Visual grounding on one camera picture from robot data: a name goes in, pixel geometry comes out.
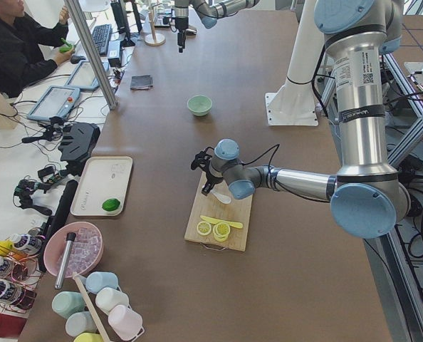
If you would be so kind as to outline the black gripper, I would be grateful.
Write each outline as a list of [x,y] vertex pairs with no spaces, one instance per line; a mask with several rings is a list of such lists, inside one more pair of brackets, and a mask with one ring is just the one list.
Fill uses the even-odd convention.
[[205,172],[205,183],[202,187],[202,194],[204,196],[207,196],[215,185],[224,180],[222,169],[225,163],[226,160],[218,157],[212,147],[206,147],[195,155],[191,163],[191,169],[195,170],[200,168]]
[[164,24],[169,24],[177,32],[177,45],[179,52],[182,53],[185,48],[185,34],[195,36],[197,29],[189,24],[189,9],[170,9],[169,13],[164,14]]

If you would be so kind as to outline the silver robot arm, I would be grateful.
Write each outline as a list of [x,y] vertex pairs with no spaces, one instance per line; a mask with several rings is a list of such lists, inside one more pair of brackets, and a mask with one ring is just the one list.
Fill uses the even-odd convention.
[[239,145],[218,142],[212,154],[199,152],[192,169],[206,175],[209,194],[225,182],[242,200],[259,187],[328,202],[336,223],[363,239],[388,233],[403,219],[409,195],[388,163],[380,57],[401,41],[401,1],[319,1],[314,22],[334,60],[342,166],[336,175],[254,166],[239,159]]
[[186,48],[187,31],[195,29],[189,22],[190,9],[197,14],[202,26],[211,29],[217,24],[219,19],[233,16],[239,11],[255,7],[258,0],[228,0],[217,1],[210,5],[203,0],[175,0],[173,3],[174,28],[177,33],[177,45],[180,53]]

